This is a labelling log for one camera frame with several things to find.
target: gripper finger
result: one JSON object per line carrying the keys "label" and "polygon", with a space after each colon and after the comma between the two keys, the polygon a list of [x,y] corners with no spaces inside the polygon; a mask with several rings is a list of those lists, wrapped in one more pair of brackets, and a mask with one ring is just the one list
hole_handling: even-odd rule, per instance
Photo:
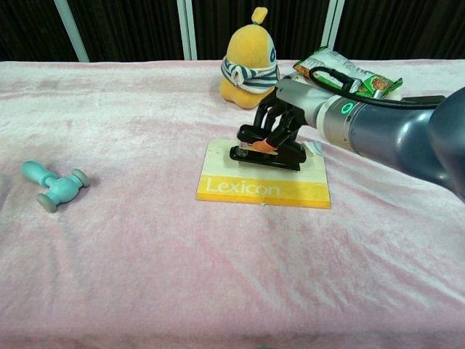
{"label": "gripper finger", "polygon": [[264,129],[267,131],[271,131],[273,125],[275,124],[275,120],[278,116],[282,115],[287,109],[287,104],[285,102],[279,101],[279,103],[275,104],[268,110],[267,118],[264,122]]}
{"label": "gripper finger", "polygon": [[267,113],[268,108],[273,107],[279,102],[280,100],[276,97],[276,89],[274,89],[268,96],[263,98],[255,113],[254,126],[262,127],[263,118]]}

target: green snack package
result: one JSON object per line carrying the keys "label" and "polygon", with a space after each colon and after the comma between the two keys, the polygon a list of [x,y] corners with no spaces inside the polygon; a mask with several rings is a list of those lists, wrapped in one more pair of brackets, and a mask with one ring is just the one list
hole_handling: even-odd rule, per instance
{"label": "green snack package", "polygon": [[[321,47],[306,60],[300,60],[294,64],[294,69],[305,78],[310,79],[310,70],[321,66],[336,69],[355,79],[350,92],[363,97],[375,97],[375,93],[378,92],[376,96],[384,98],[403,84],[402,78],[392,81],[385,76],[365,71],[328,47]],[[317,72],[315,77],[325,84],[341,88],[341,82],[327,73]]]}

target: pink fabric surface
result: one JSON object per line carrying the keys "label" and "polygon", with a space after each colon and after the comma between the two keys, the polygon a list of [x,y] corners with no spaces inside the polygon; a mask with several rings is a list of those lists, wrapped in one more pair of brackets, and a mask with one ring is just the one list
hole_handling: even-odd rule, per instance
{"label": "pink fabric surface", "polygon": [[[463,60],[357,64],[404,95],[464,84]],[[462,348],[465,206],[445,189],[306,128],[332,209],[195,200],[208,141],[254,117],[219,67],[0,63],[0,348]],[[48,214],[27,160],[93,183]]]}

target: yellow plush toy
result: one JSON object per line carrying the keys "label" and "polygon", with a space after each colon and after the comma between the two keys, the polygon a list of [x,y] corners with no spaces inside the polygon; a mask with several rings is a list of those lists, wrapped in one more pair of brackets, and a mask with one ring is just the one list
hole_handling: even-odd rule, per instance
{"label": "yellow plush toy", "polygon": [[223,58],[219,93],[242,108],[254,108],[274,89],[279,79],[276,50],[269,33],[260,25],[268,13],[257,7],[252,23],[231,37]]}

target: plastic toy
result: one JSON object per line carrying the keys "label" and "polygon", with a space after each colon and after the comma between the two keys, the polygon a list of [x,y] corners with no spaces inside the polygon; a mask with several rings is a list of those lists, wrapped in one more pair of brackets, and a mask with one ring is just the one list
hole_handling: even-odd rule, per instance
{"label": "plastic toy", "polygon": [[257,7],[253,24],[239,28],[231,37],[222,63],[219,92],[242,108],[254,108],[278,82],[276,50],[269,33],[260,25],[266,7]]}
{"label": "plastic toy", "polygon": [[[319,81],[318,71],[342,87]],[[334,69],[315,67],[310,78],[315,84],[287,78],[277,83],[258,107],[254,125],[239,129],[246,148],[231,148],[232,159],[296,169],[305,159],[294,140],[301,126],[310,126],[333,145],[441,185],[465,202],[465,87],[447,98],[396,101],[349,92],[354,80]]]}
{"label": "plastic toy", "polygon": [[36,195],[36,200],[48,212],[56,212],[58,204],[73,200],[78,195],[79,188],[90,185],[89,178],[80,169],[74,169],[70,177],[58,178],[39,163],[27,161],[21,165],[20,170],[29,180],[49,188],[48,193]]}

